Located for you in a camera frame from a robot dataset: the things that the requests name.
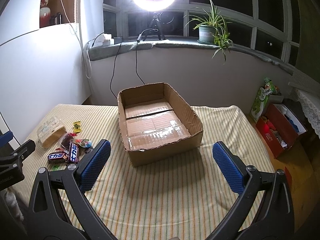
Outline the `upright snickers bar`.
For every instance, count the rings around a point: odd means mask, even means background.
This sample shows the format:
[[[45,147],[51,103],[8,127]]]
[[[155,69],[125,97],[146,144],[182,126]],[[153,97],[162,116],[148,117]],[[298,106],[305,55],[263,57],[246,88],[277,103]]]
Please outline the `upright snickers bar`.
[[[77,164],[78,161],[79,161],[79,146],[71,142],[69,145],[68,162]]]

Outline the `clear plastic snack box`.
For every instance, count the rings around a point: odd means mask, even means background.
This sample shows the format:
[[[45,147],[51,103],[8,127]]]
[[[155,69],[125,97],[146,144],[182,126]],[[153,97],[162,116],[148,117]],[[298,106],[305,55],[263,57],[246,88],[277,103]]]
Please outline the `clear plastic snack box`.
[[[52,116],[37,129],[36,133],[40,145],[43,148],[49,148],[54,142],[59,140],[66,132],[66,128],[62,121],[58,117]]]

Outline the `open cardboard box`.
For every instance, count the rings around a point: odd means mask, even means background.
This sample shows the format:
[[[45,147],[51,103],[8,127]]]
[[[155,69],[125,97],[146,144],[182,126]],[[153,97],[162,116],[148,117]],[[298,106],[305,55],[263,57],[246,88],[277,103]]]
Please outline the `open cardboard box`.
[[[119,129],[132,166],[138,167],[200,147],[203,124],[168,83],[119,92]]]

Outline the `red white vase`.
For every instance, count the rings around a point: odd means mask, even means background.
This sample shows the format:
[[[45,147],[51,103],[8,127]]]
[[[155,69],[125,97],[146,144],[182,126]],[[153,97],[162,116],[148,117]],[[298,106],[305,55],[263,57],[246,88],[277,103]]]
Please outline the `red white vase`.
[[[51,10],[48,7],[49,0],[41,0],[40,3],[40,27],[47,27],[50,23]]]

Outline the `white lace cloth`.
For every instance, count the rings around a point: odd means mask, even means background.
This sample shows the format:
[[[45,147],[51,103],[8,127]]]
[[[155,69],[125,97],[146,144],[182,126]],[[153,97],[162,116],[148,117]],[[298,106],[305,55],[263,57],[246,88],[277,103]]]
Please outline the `white lace cloth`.
[[[319,98],[298,88],[295,88],[295,93],[308,122],[310,122],[315,133],[320,136]]]

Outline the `flat snickers bar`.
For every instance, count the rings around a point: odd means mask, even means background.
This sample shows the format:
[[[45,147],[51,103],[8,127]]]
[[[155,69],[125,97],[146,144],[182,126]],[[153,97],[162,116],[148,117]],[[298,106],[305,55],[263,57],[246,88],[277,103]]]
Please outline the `flat snickers bar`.
[[[68,154],[65,152],[57,152],[57,153],[51,153],[47,157],[48,163],[64,163],[68,160]]]

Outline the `colourful round candy packet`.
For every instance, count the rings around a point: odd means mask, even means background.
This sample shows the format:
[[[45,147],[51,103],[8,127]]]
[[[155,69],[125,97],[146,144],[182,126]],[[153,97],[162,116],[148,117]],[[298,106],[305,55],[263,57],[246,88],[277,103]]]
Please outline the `colourful round candy packet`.
[[[76,139],[75,143],[80,147],[84,153],[89,153],[93,150],[92,142],[89,139]]]

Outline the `red gift box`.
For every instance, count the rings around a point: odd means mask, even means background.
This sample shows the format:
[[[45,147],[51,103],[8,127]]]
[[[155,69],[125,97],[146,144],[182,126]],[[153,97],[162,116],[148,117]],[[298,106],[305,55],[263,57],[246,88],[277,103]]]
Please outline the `red gift box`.
[[[283,104],[269,104],[255,126],[275,158],[288,151],[306,132],[297,116]]]

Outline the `potted spider plant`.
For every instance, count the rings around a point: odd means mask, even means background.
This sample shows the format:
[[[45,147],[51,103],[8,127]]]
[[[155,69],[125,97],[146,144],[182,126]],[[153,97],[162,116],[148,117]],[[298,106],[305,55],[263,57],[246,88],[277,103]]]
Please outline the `potted spider plant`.
[[[217,47],[216,51],[212,55],[214,58],[218,52],[221,52],[226,61],[226,52],[234,46],[234,42],[229,38],[230,32],[228,31],[228,22],[221,15],[220,10],[213,3],[212,0],[208,0],[210,9],[206,10],[203,7],[197,7],[204,12],[204,15],[198,16],[195,14],[184,15],[184,18],[188,18],[188,22],[185,26],[191,23],[196,23],[193,30],[199,30],[198,41],[201,44],[210,44]]]

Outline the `green snack bag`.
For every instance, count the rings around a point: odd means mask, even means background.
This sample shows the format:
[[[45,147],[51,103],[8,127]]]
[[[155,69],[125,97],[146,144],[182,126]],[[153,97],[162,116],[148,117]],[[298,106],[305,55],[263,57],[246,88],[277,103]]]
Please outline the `green snack bag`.
[[[257,92],[249,115],[257,123],[261,115],[266,112],[270,103],[281,103],[283,98],[280,89],[270,78],[266,77],[264,78],[264,85]]]

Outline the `yellow green snack packet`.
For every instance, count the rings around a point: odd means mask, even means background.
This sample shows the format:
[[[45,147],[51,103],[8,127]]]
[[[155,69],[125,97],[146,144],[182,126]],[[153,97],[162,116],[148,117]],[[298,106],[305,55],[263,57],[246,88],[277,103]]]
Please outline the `yellow green snack packet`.
[[[80,132],[82,132],[81,122],[76,121],[73,123],[73,133],[80,133]]]

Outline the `grey windowsill cushion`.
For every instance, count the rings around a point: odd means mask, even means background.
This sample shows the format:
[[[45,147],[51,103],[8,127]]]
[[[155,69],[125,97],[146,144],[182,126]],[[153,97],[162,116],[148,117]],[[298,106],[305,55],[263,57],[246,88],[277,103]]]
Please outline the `grey windowsill cushion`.
[[[214,53],[219,49],[218,46],[211,45],[211,44],[202,44],[199,43],[196,38],[184,38],[179,40],[175,37],[167,40],[147,40],[147,41],[140,41],[137,42],[136,40],[130,41],[122,41],[120,43],[114,45],[100,45],[89,47],[87,49],[87,53],[89,59],[91,61],[98,61],[102,59],[106,59],[109,57],[113,57],[120,54],[125,54],[131,51],[137,50],[151,50],[151,49],[196,49],[196,50],[208,50],[214,55]],[[250,55],[264,63],[270,63],[274,66],[279,67],[286,73],[293,75],[295,71],[295,67],[283,62],[282,60],[271,56],[269,54],[253,50],[238,44],[235,44],[232,47],[229,47],[226,51],[226,55],[230,54],[231,52],[239,52],[246,55]]]

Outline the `dark red dates packet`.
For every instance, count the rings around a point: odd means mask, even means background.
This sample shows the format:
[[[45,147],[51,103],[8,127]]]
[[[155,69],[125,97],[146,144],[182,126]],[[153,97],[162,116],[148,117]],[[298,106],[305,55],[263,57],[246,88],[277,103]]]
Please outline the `dark red dates packet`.
[[[61,142],[60,142],[61,147],[64,148],[65,150],[69,150],[70,142],[73,141],[75,136],[76,134],[74,133],[66,133],[61,139]]]

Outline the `striped yellow table cloth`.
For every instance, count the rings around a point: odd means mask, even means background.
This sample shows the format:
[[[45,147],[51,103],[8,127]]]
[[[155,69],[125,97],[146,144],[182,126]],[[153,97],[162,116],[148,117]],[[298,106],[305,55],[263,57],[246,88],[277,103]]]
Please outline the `striped yellow table cloth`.
[[[201,146],[149,165],[133,167],[116,106],[59,104],[46,114],[68,130],[82,124],[83,138],[111,143],[111,156],[86,197],[118,239],[205,239],[230,210],[234,193],[212,155],[222,141],[246,165],[273,172],[267,150],[237,106],[195,107],[203,123]]]

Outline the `white power strip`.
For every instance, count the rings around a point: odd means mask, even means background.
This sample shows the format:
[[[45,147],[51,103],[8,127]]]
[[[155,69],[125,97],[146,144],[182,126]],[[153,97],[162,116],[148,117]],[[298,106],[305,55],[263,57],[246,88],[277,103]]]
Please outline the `white power strip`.
[[[113,37],[112,34],[101,33],[93,40],[92,48],[98,46],[111,46],[120,44],[122,41],[122,37]]]

